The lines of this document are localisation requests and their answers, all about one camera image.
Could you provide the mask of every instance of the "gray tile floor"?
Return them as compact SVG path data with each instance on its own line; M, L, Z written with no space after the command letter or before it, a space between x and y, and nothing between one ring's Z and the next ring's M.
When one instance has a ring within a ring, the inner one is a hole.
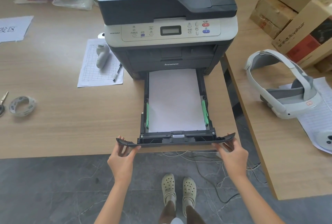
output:
M237 97L232 85L229 92L235 103ZM244 117L237 120L237 126L251 162L259 163ZM210 157L196 157L199 161L217 160L214 153L194 155ZM108 155L91 155L0 160L0 224L92 224L114 184L107 159ZM221 162L198 163L198 167L214 184L225 178ZM175 176L177 215L181 219L184 220L181 208L182 180L190 176L197 184L196 210L207 224L253 223L241 197L236 196L228 204L221 203L214 187L199 176L194 162L181 156L167 157L162 153L151 153L138 154L135 158L121 224L157 223L163 209L160 183L168 172ZM255 174L261 182L266 181L262 171L255 170ZM266 184L258 182L253 174L249 177L286 223L331 223L332 196L277 201ZM226 178L218 193L226 201L237 190Z

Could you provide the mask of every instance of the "pen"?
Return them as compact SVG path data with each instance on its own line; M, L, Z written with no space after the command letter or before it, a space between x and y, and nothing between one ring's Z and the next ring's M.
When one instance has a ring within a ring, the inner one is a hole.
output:
M118 75L119 75L119 72L120 72L120 70L121 70L121 67L122 67L122 64L120 63L119 68L118 68L118 70L117 70L117 73L114 75L114 79L113 79L113 81L115 81L115 80L117 79L117 77L118 77Z

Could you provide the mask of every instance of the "desk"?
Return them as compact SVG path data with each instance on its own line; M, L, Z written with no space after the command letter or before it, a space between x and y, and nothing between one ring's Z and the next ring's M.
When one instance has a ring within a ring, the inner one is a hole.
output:
M28 95L37 107L26 118L1 117L0 158L109 154L118 135L136 142L144 82L125 72L123 85L77 88L87 39L104 30L98 7L80 11L52 4L0 0L0 18L35 16L23 41L0 44L0 95ZM205 77L209 113L218 136L236 132L218 64ZM141 151L184 151L212 146L169 146Z
M332 193L332 155L316 149L297 119L282 120L260 101L243 67L248 57L263 49L274 49L272 39L248 20L258 0L235 0L239 33L227 51L229 72L239 96L258 155L272 193L279 200ZM308 75L321 77L314 68ZM291 83L294 76L282 64L253 72L263 87ZM332 75L326 74L332 83Z

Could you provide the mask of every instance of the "vr headset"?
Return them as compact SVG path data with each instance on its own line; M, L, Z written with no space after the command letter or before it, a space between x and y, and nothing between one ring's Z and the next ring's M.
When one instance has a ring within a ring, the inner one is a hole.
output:
M262 88L252 77L251 71L283 62L295 76L291 88ZM252 54L244 69L250 84L260 93L261 100L282 119L295 118L316 107L322 97L313 85L313 78L284 55L273 50L258 51Z

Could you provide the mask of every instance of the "dark green object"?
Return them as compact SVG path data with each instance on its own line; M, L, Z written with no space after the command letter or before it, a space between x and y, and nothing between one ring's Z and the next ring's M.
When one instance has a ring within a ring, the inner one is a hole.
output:
M205 126L207 127L209 125L209 119L208 119L209 115L208 115L208 111L206 110L205 100L202 100L202 109L203 109Z
M146 128L149 129L149 104L146 104Z

